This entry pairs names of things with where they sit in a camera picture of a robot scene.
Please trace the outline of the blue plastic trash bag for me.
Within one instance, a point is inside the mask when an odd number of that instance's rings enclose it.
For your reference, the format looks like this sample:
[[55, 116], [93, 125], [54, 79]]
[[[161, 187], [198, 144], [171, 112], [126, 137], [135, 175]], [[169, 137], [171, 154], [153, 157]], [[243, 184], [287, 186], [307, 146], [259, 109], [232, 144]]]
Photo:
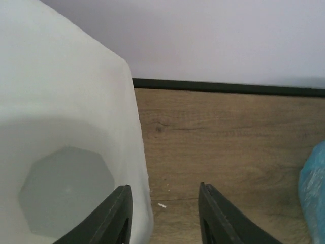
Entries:
[[324, 243], [324, 141], [313, 148], [300, 171], [298, 196], [312, 243]]

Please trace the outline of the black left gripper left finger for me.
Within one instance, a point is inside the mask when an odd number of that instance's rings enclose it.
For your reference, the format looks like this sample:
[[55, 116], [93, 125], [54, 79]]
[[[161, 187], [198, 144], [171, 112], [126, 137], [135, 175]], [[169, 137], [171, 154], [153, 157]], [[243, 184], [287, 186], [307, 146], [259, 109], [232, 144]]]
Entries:
[[118, 186], [85, 220], [55, 244], [129, 244], [132, 214], [131, 187]]

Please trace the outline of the white plastic trash bin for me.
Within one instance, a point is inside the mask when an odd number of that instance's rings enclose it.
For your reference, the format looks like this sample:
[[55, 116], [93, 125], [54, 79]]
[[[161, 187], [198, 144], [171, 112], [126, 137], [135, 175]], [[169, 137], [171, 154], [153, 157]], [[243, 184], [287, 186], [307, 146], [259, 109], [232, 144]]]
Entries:
[[153, 230], [125, 60], [41, 1], [1, 1], [1, 243], [54, 243], [118, 186], [131, 243]]

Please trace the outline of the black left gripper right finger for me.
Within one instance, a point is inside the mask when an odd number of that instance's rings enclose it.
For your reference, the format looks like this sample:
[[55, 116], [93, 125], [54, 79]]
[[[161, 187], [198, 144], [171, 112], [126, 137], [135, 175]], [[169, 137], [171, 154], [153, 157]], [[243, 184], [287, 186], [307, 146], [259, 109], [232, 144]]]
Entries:
[[198, 207], [204, 244], [280, 243], [252, 222], [211, 184], [200, 183]]

